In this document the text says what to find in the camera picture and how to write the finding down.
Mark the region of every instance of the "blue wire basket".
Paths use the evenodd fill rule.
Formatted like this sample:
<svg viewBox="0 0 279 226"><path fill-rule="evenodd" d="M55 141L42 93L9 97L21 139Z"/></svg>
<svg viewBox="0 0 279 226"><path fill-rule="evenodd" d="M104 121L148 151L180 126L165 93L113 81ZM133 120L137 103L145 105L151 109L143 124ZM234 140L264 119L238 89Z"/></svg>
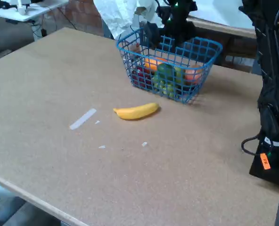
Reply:
<svg viewBox="0 0 279 226"><path fill-rule="evenodd" d="M199 93L222 45L195 37L174 47L174 39L161 38L152 50L139 28L117 42L127 75L135 87L188 103Z"/></svg>

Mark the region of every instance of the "orange tag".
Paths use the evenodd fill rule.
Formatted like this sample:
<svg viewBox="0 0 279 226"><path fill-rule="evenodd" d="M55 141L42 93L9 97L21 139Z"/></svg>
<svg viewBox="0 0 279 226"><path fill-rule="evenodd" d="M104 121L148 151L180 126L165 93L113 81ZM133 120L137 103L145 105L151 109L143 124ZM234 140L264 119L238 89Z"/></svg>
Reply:
<svg viewBox="0 0 279 226"><path fill-rule="evenodd" d="M271 168L271 166L270 166L270 162L267 159L266 154L265 153L261 153L260 154L260 158L261 158L261 162L263 164L264 169L265 170L269 170Z"/></svg>

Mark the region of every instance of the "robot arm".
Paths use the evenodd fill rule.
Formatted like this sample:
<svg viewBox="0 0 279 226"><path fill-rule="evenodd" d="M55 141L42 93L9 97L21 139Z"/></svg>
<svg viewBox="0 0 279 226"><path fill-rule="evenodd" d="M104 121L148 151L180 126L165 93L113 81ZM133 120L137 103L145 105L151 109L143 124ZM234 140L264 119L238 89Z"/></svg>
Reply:
<svg viewBox="0 0 279 226"><path fill-rule="evenodd" d="M242 1L243 6L239 10L252 20L256 31L263 88L258 98L260 132L244 140L241 147L244 152L255 156L250 174L279 185L279 0ZM164 28L149 22L144 25L149 46L153 48L158 46L162 35L174 38L175 45L195 37L195 26L186 19L190 11L197 10L196 3L193 0L165 2L168 6L158 4L156 11ZM245 149L245 143L254 139L259 140L257 151ZM266 155L267 161L262 161L260 155Z"/></svg>

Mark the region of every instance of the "white table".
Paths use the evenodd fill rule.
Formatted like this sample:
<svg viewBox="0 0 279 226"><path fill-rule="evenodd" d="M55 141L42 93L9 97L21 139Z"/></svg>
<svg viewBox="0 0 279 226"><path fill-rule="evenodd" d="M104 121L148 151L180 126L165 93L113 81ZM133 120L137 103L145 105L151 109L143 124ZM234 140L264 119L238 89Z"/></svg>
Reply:
<svg viewBox="0 0 279 226"><path fill-rule="evenodd" d="M45 0L43 2L34 3L29 6L25 15L18 13L16 8L1 9L0 17L5 19L26 22L29 20L38 21L39 16L51 11L52 9L68 4L69 0ZM34 40L38 40L41 36L40 26L32 26Z"/></svg>

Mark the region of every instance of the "banana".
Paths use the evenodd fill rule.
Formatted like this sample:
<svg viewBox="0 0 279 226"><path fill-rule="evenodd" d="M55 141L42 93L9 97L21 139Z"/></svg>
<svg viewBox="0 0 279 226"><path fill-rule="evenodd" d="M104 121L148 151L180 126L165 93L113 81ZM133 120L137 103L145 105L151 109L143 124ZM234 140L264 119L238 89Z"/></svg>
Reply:
<svg viewBox="0 0 279 226"><path fill-rule="evenodd" d="M125 120L140 119L147 115L156 112L159 108L157 103L149 103L142 106L131 108L114 108L113 111L121 118Z"/></svg>

